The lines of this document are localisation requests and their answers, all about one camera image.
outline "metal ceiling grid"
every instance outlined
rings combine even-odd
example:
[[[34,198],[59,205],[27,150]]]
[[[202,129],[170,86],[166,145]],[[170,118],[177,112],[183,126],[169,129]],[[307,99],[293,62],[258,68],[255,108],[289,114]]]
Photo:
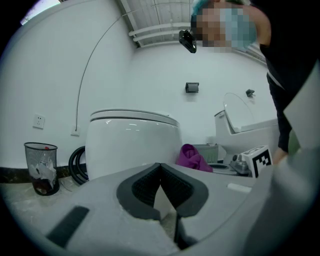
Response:
[[[179,31],[190,27],[191,7],[194,0],[118,0],[124,7],[133,31],[129,36],[140,47],[178,42]],[[246,50],[233,49],[266,64],[258,43]]]

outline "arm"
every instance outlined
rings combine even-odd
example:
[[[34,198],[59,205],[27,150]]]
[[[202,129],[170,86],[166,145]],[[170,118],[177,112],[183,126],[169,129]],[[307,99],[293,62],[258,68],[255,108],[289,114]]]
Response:
[[[276,85],[269,75],[266,77],[269,82],[270,94],[276,108],[280,132],[278,149],[273,156],[273,164],[278,164],[285,156],[288,155],[289,133],[292,128],[285,117],[284,110],[291,102],[292,97],[284,89]]]

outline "black camera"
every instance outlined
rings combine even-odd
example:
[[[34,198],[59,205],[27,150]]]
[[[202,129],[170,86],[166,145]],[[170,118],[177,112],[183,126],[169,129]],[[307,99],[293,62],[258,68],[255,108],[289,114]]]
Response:
[[[196,53],[196,51],[197,51],[197,40],[188,30],[181,30],[179,32],[179,42],[190,53],[192,53],[192,54]]]

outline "person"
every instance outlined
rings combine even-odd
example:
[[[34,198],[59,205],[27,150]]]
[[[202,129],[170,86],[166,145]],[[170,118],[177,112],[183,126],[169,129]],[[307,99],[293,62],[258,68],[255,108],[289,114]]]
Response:
[[[273,163],[288,154],[291,126],[284,109],[296,96],[319,55],[313,8],[299,1],[195,0],[191,33],[204,46],[245,49],[258,42],[265,56],[270,94],[277,111],[278,149]]]

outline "hand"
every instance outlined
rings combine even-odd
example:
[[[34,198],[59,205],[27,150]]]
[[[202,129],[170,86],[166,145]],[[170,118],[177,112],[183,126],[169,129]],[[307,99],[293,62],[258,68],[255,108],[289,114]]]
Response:
[[[277,148],[277,150],[275,151],[274,155],[273,155],[273,164],[277,165],[281,162],[281,160],[283,158],[285,158],[288,155],[287,152],[283,151],[281,148]]]

